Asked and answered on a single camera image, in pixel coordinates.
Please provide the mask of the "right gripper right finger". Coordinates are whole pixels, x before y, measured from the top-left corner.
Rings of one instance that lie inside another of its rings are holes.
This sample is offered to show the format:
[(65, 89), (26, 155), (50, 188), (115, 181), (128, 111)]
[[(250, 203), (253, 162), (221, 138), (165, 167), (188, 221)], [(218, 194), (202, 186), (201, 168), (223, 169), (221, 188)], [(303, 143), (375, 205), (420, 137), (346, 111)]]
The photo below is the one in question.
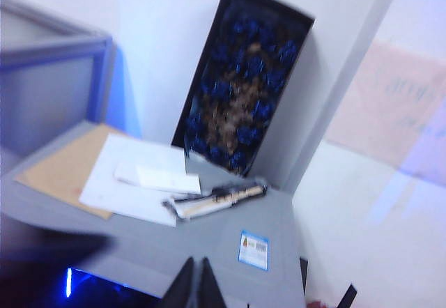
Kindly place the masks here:
[(203, 258), (201, 262), (197, 300), (199, 308), (226, 308), (226, 303), (207, 257)]

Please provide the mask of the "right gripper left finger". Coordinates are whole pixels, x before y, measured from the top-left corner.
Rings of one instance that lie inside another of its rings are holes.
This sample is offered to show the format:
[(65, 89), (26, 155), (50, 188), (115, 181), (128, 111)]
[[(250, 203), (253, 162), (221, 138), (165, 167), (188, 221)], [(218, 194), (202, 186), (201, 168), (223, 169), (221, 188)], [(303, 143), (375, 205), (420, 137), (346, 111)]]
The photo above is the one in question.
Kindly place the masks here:
[(193, 274), (194, 259), (189, 257), (162, 297), (163, 307), (176, 308), (186, 306), (191, 293)]

